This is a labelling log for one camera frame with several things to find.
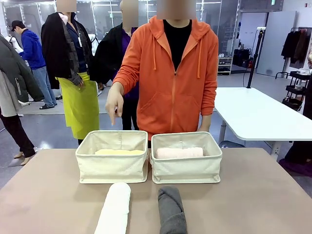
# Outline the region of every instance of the clothing rack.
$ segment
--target clothing rack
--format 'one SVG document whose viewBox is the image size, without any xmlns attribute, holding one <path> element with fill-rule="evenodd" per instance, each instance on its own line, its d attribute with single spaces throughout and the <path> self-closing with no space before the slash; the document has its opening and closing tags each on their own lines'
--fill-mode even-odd
<svg viewBox="0 0 312 234">
<path fill-rule="evenodd" d="M 294 29 L 299 29 L 299 30 L 300 30 L 300 29 L 305 29 L 306 31 L 309 29 L 309 30 L 311 31 L 311 35 L 312 35 L 312 27 L 293 27 L 293 28 L 291 28 L 290 32 L 292 32 Z M 284 71 L 285 71 L 285 67 L 286 67 L 286 62 L 287 62 L 287 59 L 286 59 L 285 62 L 284 62 L 283 71 L 277 73 L 276 76 L 275 76 L 275 79 L 277 78 L 277 75 L 278 75 L 278 74 L 282 74 L 282 75 L 287 74 L 287 76 L 289 76 L 289 73 L 284 72 Z"/>
</svg>

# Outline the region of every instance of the table leg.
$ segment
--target table leg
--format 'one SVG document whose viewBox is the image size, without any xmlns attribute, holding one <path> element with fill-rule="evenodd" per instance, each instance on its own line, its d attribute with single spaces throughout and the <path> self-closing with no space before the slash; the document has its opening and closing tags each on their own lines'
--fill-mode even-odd
<svg viewBox="0 0 312 234">
<path fill-rule="evenodd" d="M 223 120 L 220 128 L 219 143 L 224 141 L 225 130 L 226 130 L 226 122 Z"/>
<path fill-rule="evenodd" d="M 282 142 L 281 141 L 274 141 L 273 142 L 273 146 L 272 146 L 272 150 L 271 150 L 271 156 L 273 158 L 275 158 L 277 160 L 277 157 L 278 157 L 278 153 L 279 153 L 279 150 L 282 146 Z"/>
</svg>

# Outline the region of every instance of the black t-shirt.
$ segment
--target black t-shirt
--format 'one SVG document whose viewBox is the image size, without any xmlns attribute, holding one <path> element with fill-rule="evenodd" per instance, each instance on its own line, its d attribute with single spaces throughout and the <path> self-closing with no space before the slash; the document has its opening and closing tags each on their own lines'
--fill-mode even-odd
<svg viewBox="0 0 312 234">
<path fill-rule="evenodd" d="M 190 20 L 189 25 L 183 28 L 175 28 L 165 19 L 163 22 L 165 34 L 171 50 L 172 62 L 174 63 L 175 70 L 177 70 L 177 67 L 181 63 L 186 43 L 191 34 L 192 21 Z"/>
</svg>

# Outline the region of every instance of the blue jacket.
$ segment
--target blue jacket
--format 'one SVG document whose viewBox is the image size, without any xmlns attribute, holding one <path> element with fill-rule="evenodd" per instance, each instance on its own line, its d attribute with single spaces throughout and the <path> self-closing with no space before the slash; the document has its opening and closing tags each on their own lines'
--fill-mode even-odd
<svg viewBox="0 0 312 234">
<path fill-rule="evenodd" d="M 26 29 L 21 34 L 21 43 L 23 44 L 24 52 L 21 52 L 19 55 L 28 61 L 31 70 L 44 67 L 45 61 L 39 37 L 33 31 Z"/>
</svg>

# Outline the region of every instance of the orange hoodie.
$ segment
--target orange hoodie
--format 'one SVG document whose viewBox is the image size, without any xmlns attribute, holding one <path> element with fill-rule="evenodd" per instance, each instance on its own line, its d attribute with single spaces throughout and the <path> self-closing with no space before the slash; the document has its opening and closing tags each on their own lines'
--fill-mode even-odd
<svg viewBox="0 0 312 234">
<path fill-rule="evenodd" d="M 152 17 L 133 34 L 114 83 L 128 93 L 139 81 L 137 125 L 154 134 L 195 132 L 199 114 L 215 106 L 218 38 L 193 20 L 182 61 L 175 71 L 163 21 Z"/>
</svg>

